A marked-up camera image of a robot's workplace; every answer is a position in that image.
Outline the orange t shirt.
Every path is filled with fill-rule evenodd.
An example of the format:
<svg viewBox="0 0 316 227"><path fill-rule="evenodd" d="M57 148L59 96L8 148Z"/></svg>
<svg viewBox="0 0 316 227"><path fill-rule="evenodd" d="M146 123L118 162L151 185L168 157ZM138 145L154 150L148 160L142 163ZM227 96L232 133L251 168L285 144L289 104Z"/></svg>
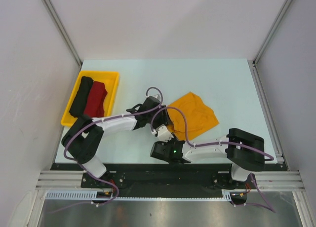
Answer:
<svg viewBox="0 0 316 227"><path fill-rule="evenodd" d="M193 140L203 133L219 125L219 121L210 107L204 104L200 96L189 92L169 105L178 108L187 121L188 139ZM174 110L167 110L171 125L167 129L175 134L178 140L185 140L185 124L181 114Z"/></svg>

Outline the yellow plastic tray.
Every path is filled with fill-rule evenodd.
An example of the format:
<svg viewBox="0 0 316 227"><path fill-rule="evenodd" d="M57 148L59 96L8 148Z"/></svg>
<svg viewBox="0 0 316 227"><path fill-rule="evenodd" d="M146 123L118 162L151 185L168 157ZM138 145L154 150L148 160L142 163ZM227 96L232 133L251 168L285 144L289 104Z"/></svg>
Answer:
<svg viewBox="0 0 316 227"><path fill-rule="evenodd" d="M76 79L75 85L72 89L70 98L68 100L67 106L65 108L64 114L61 119L61 125L66 127L71 127L77 118L73 117L69 113L69 109L73 103L75 95L79 89L79 84L81 82L81 78L83 76L87 76L92 78L93 80L103 82L105 84L105 89L108 94L105 97L103 107L104 107L104 116L111 116L113 111L113 106L118 90L120 74L119 72L111 72L111 71L80 71L79 75Z"/></svg>

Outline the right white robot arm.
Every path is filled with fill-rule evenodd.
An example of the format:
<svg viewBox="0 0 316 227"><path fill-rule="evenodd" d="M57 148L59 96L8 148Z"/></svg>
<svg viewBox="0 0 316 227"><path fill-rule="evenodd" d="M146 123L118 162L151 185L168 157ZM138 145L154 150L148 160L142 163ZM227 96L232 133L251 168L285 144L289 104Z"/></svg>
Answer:
<svg viewBox="0 0 316 227"><path fill-rule="evenodd" d="M190 146L186 141L171 138L153 144L150 156L169 164L197 163L207 159L222 158L232 162L228 183L240 188L251 172L261 172L265 166L264 139L232 128L228 135L201 146Z"/></svg>

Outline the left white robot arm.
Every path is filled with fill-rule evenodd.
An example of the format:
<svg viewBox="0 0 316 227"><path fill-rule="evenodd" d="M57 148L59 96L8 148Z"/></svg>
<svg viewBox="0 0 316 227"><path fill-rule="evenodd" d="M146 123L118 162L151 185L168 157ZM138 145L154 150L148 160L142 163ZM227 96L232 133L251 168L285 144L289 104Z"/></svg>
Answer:
<svg viewBox="0 0 316 227"><path fill-rule="evenodd" d="M64 154L69 153L70 159L92 174L92 182L102 188L108 184L109 175L96 155L101 139L121 131L137 130L147 124L153 125L153 134L157 136L161 128L171 124L166 110L154 117L159 109L165 107L158 98L149 96L144 103L127 109L121 115L94 118L81 115L62 138Z"/></svg>

